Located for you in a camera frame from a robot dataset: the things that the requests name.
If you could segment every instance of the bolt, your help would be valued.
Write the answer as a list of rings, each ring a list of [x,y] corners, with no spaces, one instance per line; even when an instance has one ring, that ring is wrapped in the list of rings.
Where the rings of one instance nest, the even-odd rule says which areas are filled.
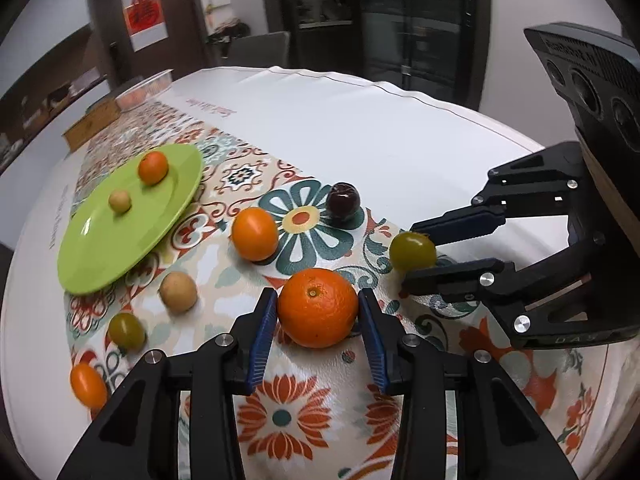
[[[216,345],[229,346],[234,341],[234,337],[231,334],[218,334],[216,336]]]
[[[514,330],[519,334],[524,334],[531,326],[531,320],[528,316],[518,316],[513,322]]]
[[[415,347],[420,344],[420,336],[415,334],[405,334],[402,336],[402,342],[407,346]]]
[[[159,350],[149,350],[149,352],[145,354],[145,361],[150,365],[159,363],[161,360],[162,360],[162,352]]]
[[[480,281],[480,285],[489,286],[489,285],[492,285],[493,282],[495,281],[495,276],[492,275],[492,273],[490,272],[485,272],[480,276],[479,281]]]
[[[596,245],[604,245],[604,242],[605,242],[604,234],[602,234],[599,231],[594,232],[593,241],[596,243]]]
[[[476,358],[476,361],[483,364],[488,363],[491,360],[491,354],[486,350],[476,350],[474,352],[474,357]]]

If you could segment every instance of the beige round fruit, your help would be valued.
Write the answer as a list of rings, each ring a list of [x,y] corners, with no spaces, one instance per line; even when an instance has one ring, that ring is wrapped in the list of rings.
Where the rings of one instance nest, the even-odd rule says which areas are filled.
[[[182,314],[189,310],[198,299],[198,289],[191,276],[174,270],[160,283],[160,298],[172,314]]]
[[[109,207],[121,215],[131,209],[131,197],[124,189],[116,189],[109,195]]]

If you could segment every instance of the table runner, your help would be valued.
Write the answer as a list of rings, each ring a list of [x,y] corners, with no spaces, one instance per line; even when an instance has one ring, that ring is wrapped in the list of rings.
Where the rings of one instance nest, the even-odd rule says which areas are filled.
[[[399,229],[381,212],[365,207],[343,229],[327,225],[324,198],[333,182],[320,182],[230,132],[151,102],[123,114],[90,141],[72,212],[116,167],[172,142],[188,142],[202,152],[205,167],[194,200],[123,278],[95,294],[66,296],[74,363],[94,366],[113,391],[140,356],[124,355],[106,335],[109,320],[120,310],[132,311],[145,325],[148,341],[142,352],[161,348],[168,355],[184,353],[228,331],[237,316],[254,308],[264,286],[279,289],[297,270],[326,267],[356,289],[372,287],[384,312],[438,348],[491,352],[568,458],[575,459],[598,399],[608,347],[516,351],[482,304],[407,296],[388,260],[388,246]],[[381,178],[388,178],[380,161],[369,163],[380,164]],[[271,212],[279,225],[278,251],[262,266],[240,260],[228,240],[233,218],[251,205]],[[318,215],[293,228],[300,208],[315,208]],[[450,258],[440,254],[438,264],[448,263]],[[180,317],[167,314],[157,294],[171,270],[194,277],[200,294],[196,306]],[[234,398],[234,405],[248,480],[301,474],[318,479],[390,477],[401,399],[380,394],[372,384],[357,325],[345,341],[321,351],[297,346],[276,327],[263,384],[249,398]],[[188,393],[183,393],[178,434],[182,479],[189,477],[189,410]],[[447,421],[447,479],[452,479],[457,453],[452,396],[447,396]]]

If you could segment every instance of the plastic container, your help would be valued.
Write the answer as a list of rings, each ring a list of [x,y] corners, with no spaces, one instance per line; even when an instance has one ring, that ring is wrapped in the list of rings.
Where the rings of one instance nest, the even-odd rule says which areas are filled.
[[[120,110],[123,112],[133,110],[133,108],[139,107],[152,97],[164,92],[174,81],[171,77],[171,70],[165,70],[148,77],[116,97],[116,103]]]

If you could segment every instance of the plate rim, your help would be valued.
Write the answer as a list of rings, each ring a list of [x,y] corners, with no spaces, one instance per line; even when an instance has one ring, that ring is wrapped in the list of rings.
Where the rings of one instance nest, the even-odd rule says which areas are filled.
[[[173,144],[164,144],[162,146],[156,146],[155,148],[152,148],[150,150],[146,150],[145,152],[139,153],[138,155],[130,158],[124,164],[122,164],[119,167],[115,168],[113,171],[111,171],[110,174],[108,174],[107,177],[105,177],[105,179],[100,184],[98,184],[98,186],[95,187],[94,190],[92,190],[91,193],[89,193],[89,195],[86,197],[84,202],[82,202],[80,207],[76,210],[76,212],[74,214],[74,217],[75,217],[75,215],[77,215],[82,210],[83,207],[88,206],[87,201],[89,200],[91,195],[94,194],[97,190],[99,190],[100,186],[102,186],[109,179],[109,177],[111,175],[113,175],[113,173],[115,171],[120,170],[121,168],[123,168],[127,164],[132,163],[132,161],[135,161],[138,158],[142,159],[142,157],[144,157],[149,152],[162,151],[163,148],[168,148],[169,146],[183,146],[183,148],[180,148],[180,150],[185,149],[185,150],[194,151],[195,153],[198,153],[198,155],[199,155],[198,159],[200,161],[200,169],[198,170],[199,178],[197,180],[194,180],[194,184],[192,186],[192,189],[188,193],[188,197],[184,200],[184,203],[180,205],[180,209],[176,212],[176,214],[174,215],[174,218],[172,219],[172,221],[168,223],[167,228],[164,229],[158,235],[158,237],[154,239],[153,242],[149,243],[149,245],[144,249],[144,251],[141,251],[142,252],[142,256],[140,256],[139,259],[135,260],[135,262],[131,266],[129,266],[125,270],[123,270],[122,273],[120,275],[118,275],[116,278],[113,278],[112,280],[109,280],[108,282],[102,284],[101,286],[98,286],[97,288],[91,287],[91,288],[82,289],[82,290],[81,289],[70,290],[63,283],[63,280],[60,277],[60,255],[62,254],[62,248],[65,245],[65,241],[67,240],[67,234],[69,232],[69,230],[68,230],[69,224],[71,223],[71,221],[73,219],[73,217],[71,217],[69,219],[69,224],[67,224],[67,226],[66,226],[65,234],[62,237],[62,241],[60,242],[60,248],[58,249],[58,257],[56,259],[56,270],[57,270],[57,274],[58,274],[58,281],[60,282],[60,285],[62,286],[62,288],[64,289],[65,292],[68,292],[69,294],[72,294],[74,296],[84,296],[84,295],[92,294],[94,292],[102,290],[105,286],[108,286],[110,283],[113,283],[116,280],[119,280],[127,272],[129,272],[131,269],[133,269],[133,267],[135,267],[138,263],[140,263],[151,252],[151,250],[158,244],[158,242],[160,240],[162,240],[162,238],[164,238],[164,236],[171,230],[171,228],[175,225],[175,223],[180,219],[180,217],[182,216],[184,211],[188,208],[189,204],[191,203],[191,200],[193,199],[193,195],[195,194],[196,190],[198,189],[198,186],[200,185],[200,183],[202,181],[202,171],[203,171],[203,168],[204,168],[204,160],[202,158],[202,154],[200,153],[200,150],[196,146],[194,146],[193,144],[173,143]]]

